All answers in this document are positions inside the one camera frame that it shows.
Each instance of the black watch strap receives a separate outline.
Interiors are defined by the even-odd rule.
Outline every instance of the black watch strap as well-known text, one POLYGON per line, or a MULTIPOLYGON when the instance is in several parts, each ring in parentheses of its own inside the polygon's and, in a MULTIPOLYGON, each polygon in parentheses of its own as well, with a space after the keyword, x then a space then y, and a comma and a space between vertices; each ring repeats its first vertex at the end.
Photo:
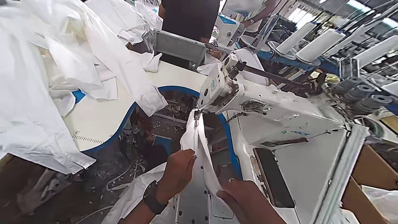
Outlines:
POLYGON ((167 207, 167 204, 160 204, 156 199, 156 190, 158 188, 158 183, 156 180, 152 181, 144 192, 144 202, 149 207, 149 209, 156 215, 159 215, 167 207))

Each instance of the jack logo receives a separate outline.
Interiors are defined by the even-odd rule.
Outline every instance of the jack logo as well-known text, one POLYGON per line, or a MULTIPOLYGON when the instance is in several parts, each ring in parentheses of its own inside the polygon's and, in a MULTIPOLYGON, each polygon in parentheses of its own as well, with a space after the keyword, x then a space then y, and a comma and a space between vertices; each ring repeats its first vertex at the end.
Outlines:
POLYGON ((214 79, 211 81, 210 89, 211 89, 211 91, 213 91, 213 90, 216 89, 216 78, 214 78, 214 79))
POLYGON ((301 131, 294 131, 293 133, 296 133, 296 134, 299 134, 299 135, 303 135, 303 136, 308 136, 308 135, 310 135, 310 134, 307 134, 307 133, 304 133, 304 132, 301 132, 301 131))

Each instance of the hand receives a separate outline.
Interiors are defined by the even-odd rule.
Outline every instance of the hand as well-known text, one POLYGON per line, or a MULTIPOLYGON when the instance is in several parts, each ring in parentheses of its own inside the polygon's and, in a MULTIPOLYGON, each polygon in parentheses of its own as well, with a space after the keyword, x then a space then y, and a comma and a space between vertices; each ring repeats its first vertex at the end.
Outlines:
POLYGON ((217 196, 228 204, 240 223, 286 224, 253 181, 231 179, 222 187, 224 190, 217 196))
POLYGON ((156 192, 156 199, 159 203, 166 204, 191 181, 193 164, 196 160, 194 154, 192 149, 187 149, 177 151, 169 156, 156 192))
POLYGON ((245 20, 245 21, 243 21, 243 22, 241 22, 244 26, 245 26, 245 28, 247 28, 248 26, 250 26, 250 20, 245 20))

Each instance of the white tabletop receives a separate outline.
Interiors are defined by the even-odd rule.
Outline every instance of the white tabletop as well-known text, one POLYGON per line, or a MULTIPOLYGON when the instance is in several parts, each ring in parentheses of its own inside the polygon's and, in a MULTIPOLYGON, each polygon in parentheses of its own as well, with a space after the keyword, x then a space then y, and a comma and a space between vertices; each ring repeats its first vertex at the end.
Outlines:
MULTIPOLYGON (((157 86, 183 86, 200 91, 206 76, 160 61, 159 71, 147 72, 147 77, 157 86)), ((96 100, 86 95, 64 117, 64 122, 80 151, 104 146, 121 128, 132 111, 134 100, 117 79, 117 100, 96 100)))

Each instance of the black t-shirt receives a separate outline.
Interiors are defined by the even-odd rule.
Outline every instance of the black t-shirt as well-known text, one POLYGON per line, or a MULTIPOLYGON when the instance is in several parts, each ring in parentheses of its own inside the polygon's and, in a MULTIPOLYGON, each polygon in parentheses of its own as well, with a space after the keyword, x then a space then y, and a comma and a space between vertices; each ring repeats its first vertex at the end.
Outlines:
POLYGON ((211 37, 220 7, 219 0, 162 0, 162 30, 200 41, 211 37))

